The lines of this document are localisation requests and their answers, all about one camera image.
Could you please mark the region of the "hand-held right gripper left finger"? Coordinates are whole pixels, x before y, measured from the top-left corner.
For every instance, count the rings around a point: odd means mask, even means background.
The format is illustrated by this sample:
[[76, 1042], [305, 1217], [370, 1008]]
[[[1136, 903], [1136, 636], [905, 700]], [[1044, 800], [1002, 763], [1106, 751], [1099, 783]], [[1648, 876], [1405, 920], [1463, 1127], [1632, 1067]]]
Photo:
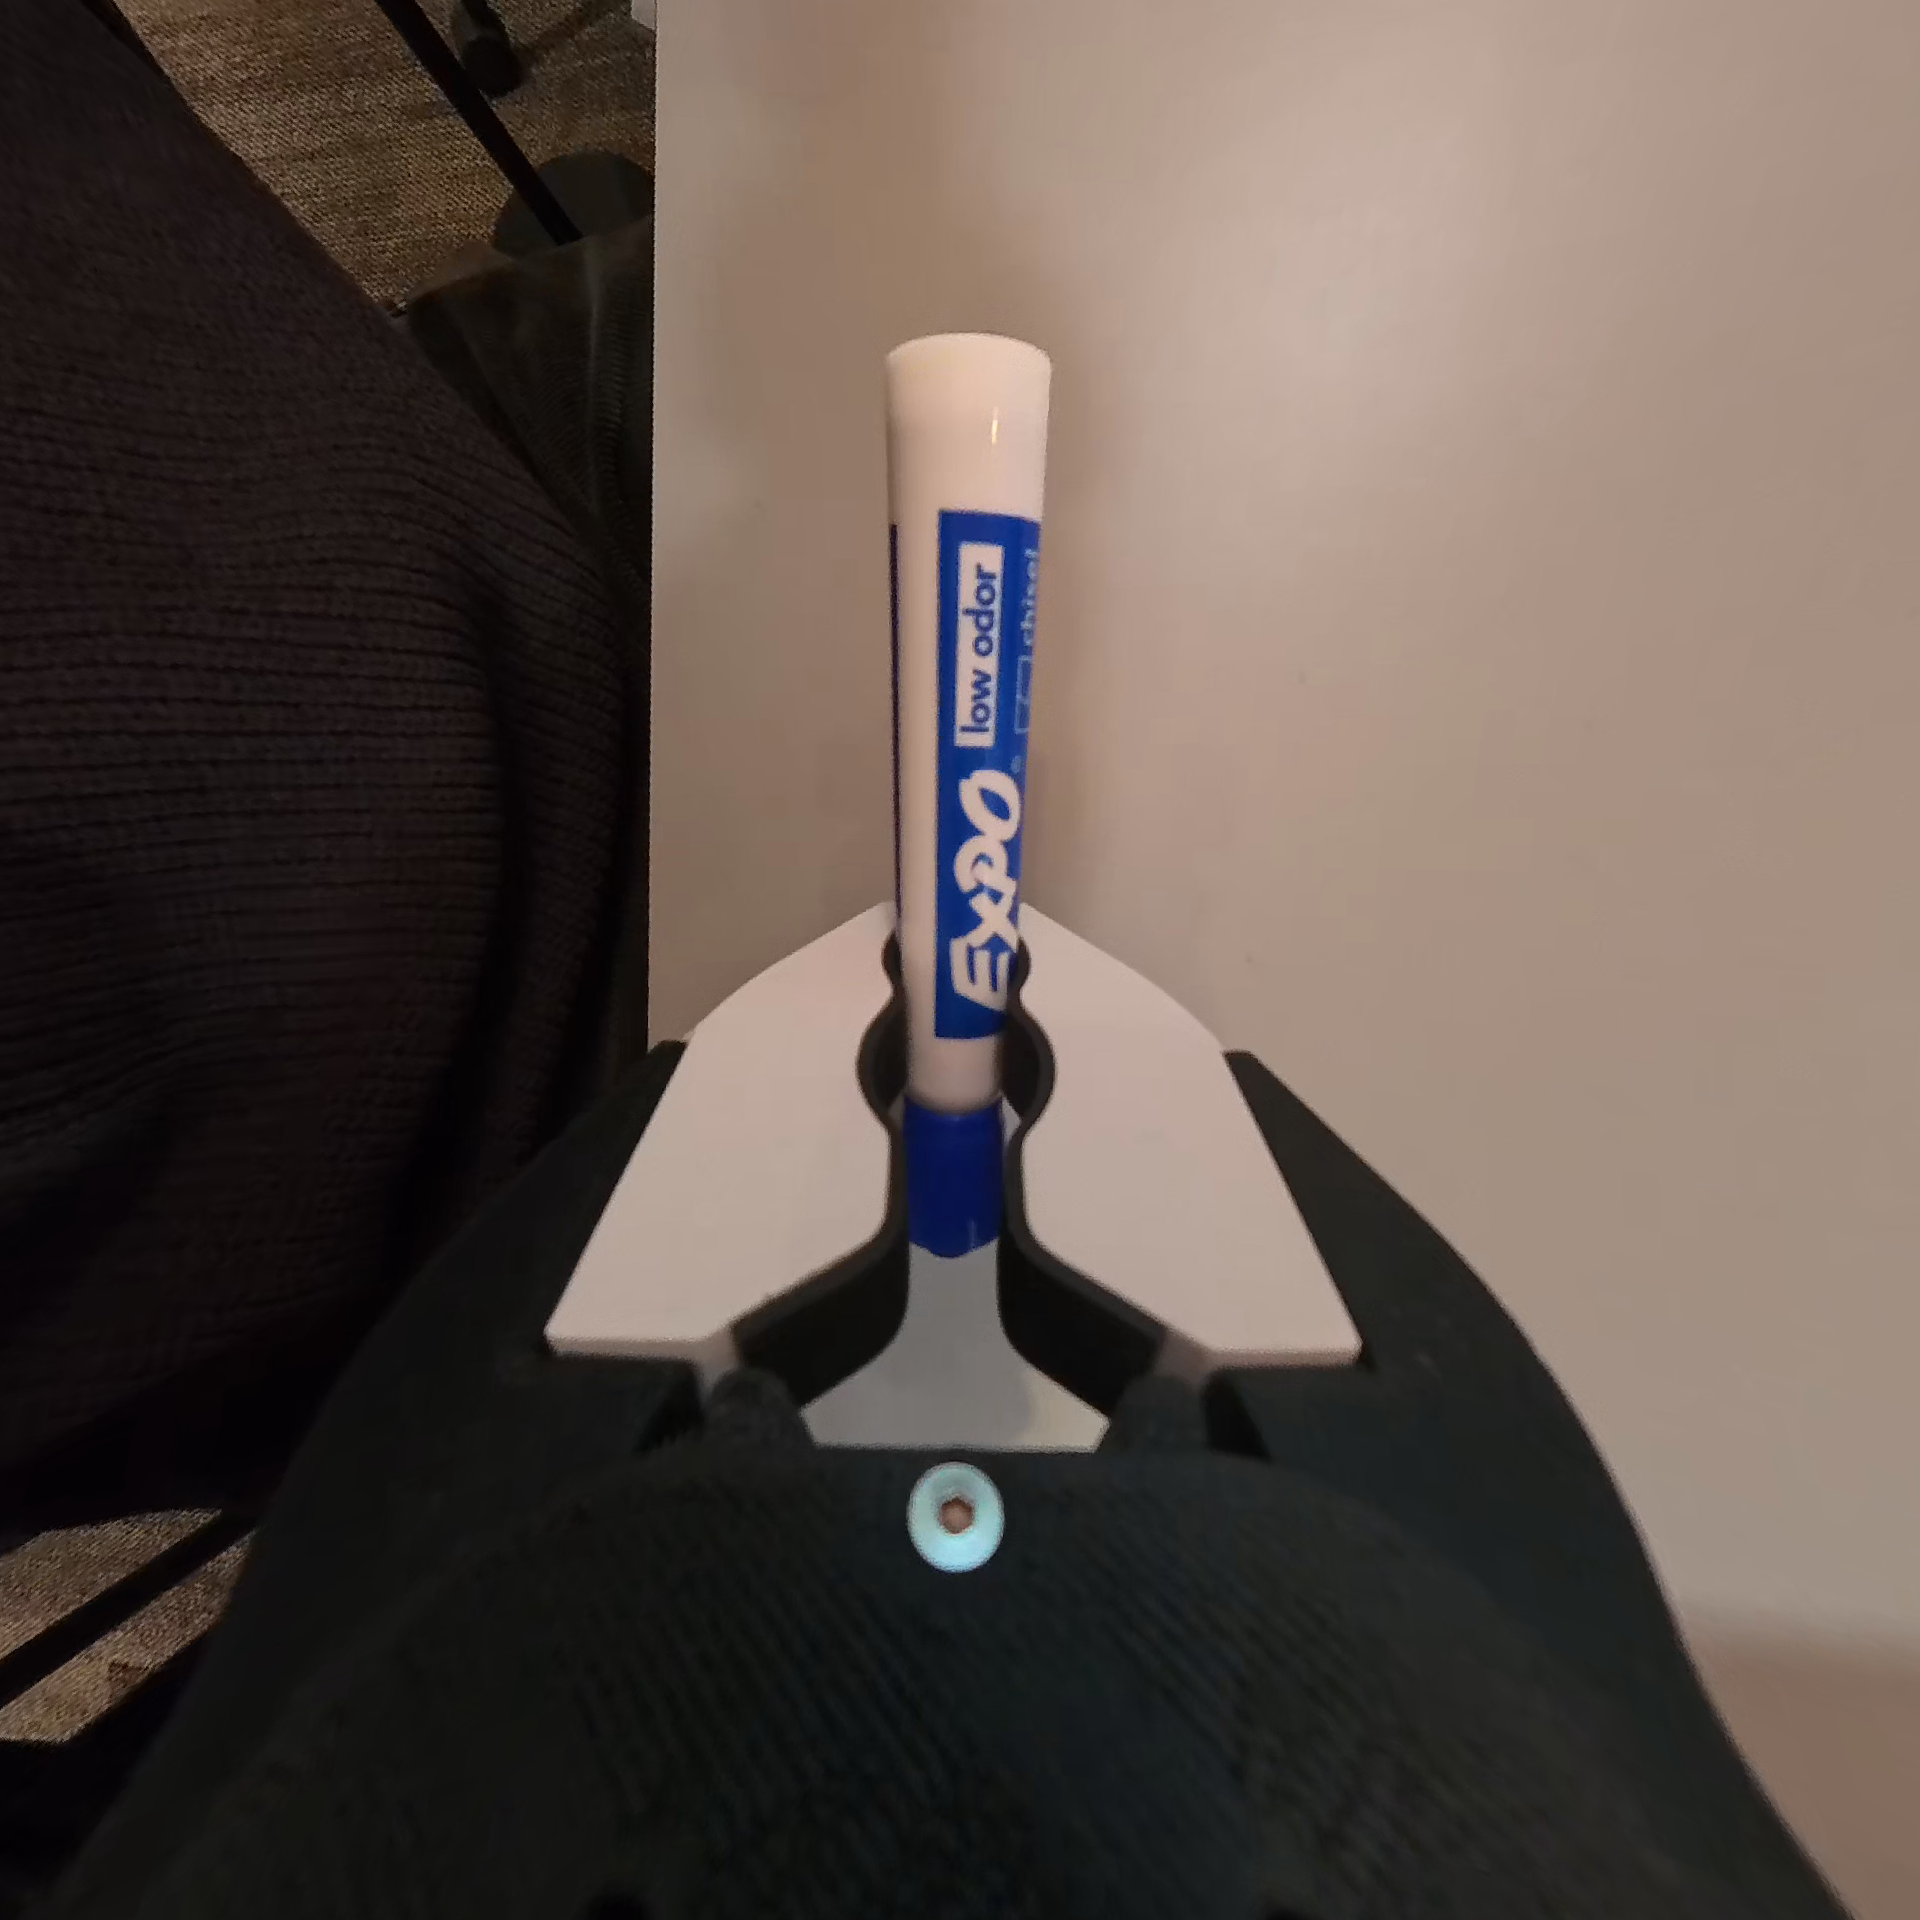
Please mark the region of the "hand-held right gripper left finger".
[[850, 1380], [908, 1309], [896, 913], [877, 903], [716, 1005], [544, 1323], [567, 1357]]

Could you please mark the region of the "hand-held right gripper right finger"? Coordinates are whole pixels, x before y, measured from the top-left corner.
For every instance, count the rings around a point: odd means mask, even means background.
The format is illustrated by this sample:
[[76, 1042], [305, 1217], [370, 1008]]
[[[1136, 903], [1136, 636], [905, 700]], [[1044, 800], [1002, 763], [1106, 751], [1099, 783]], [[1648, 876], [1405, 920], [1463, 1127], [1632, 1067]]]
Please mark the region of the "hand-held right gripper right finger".
[[1228, 1051], [1039, 907], [1002, 1048], [999, 1322], [1048, 1379], [1360, 1356]]

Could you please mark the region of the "blue dry erase marker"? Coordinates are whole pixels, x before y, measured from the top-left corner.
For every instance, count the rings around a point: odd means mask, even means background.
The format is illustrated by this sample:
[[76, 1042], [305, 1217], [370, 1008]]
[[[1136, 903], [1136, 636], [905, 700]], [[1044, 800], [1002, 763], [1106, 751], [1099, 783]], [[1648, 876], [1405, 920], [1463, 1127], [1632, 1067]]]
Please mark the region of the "blue dry erase marker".
[[908, 1231], [1002, 1224], [1002, 1039], [1021, 951], [1052, 364], [984, 332], [885, 359]]

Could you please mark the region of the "black office chair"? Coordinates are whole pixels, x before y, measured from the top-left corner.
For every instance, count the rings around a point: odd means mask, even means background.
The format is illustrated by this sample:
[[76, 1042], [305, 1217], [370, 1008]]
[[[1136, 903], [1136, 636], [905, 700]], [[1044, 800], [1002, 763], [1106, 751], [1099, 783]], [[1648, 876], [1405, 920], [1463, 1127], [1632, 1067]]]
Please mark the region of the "black office chair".
[[653, 217], [656, 24], [635, 4], [377, 2], [498, 187], [487, 241], [533, 257]]

